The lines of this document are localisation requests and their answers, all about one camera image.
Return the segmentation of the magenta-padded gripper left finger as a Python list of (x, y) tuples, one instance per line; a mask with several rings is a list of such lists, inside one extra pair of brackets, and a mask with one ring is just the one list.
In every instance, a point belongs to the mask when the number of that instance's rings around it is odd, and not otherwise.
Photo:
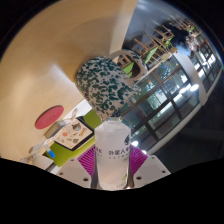
[(70, 158), (56, 175), (81, 187), (95, 188), (95, 147), (92, 146), (77, 158)]

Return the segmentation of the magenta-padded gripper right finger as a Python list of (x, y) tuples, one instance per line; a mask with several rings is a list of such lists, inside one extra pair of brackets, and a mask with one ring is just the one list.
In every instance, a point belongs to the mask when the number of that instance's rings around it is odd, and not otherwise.
[(130, 152), (130, 173), (135, 188), (170, 175), (170, 171), (155, 155), (148, 156), (135, 146), (131, 147)]

